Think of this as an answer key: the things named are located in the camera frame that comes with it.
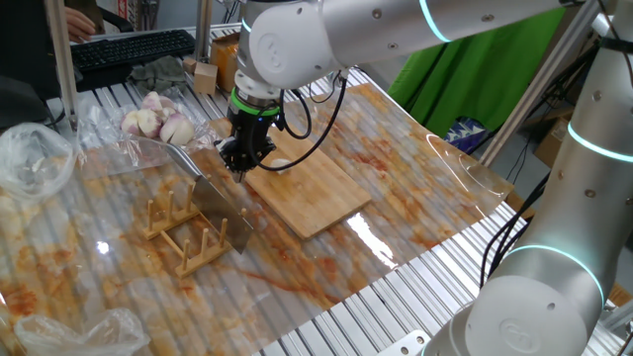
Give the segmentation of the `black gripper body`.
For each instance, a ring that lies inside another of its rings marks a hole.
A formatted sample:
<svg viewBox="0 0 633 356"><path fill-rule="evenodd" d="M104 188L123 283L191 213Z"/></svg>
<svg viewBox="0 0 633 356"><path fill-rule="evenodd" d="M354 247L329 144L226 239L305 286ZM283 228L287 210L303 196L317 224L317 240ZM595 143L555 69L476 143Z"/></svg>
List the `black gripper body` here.
<svg viewBox="0 0 633 356"><path fill-rule="evenodd" d="M268 143L268 130L277 116L277 108L265 111L230 108L227 114L231 123L230 135L239 146L264 146Z"/></svg>

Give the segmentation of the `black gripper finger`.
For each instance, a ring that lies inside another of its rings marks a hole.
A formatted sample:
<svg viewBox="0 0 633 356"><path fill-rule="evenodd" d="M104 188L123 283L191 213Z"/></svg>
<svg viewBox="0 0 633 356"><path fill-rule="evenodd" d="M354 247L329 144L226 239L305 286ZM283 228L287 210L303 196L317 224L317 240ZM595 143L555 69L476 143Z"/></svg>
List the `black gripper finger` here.
<svg viewBox="0 0 633 356"><path fill-rule="evenodd" d="M234 137L226 137L215 142L215 147L224 161L226 169L236 183L242 182L242 155Z"/></svg>
<svg viewBox="0 0 633 356"><path fill-rule="evenodd" d="M239 181L243 182L246 174L257 167L258 164L275 149L276 145L272 140L263 140L257 143L244 140L240 144L241 153L239 154L239 158L241 159L241 163Z"/></svg>

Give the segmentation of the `bare person hand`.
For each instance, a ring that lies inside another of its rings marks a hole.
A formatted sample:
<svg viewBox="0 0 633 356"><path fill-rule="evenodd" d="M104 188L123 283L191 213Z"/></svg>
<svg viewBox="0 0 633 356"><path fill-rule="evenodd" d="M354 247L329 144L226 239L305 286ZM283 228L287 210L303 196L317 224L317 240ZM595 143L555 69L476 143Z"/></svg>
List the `bare person hand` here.
<svg viewBox="0 0 633 356"><path fill-rule="evenodd" d="M91 41L96 34L96 25L83 13L65 7L65 17L69 39L76 44Z"/></svg>

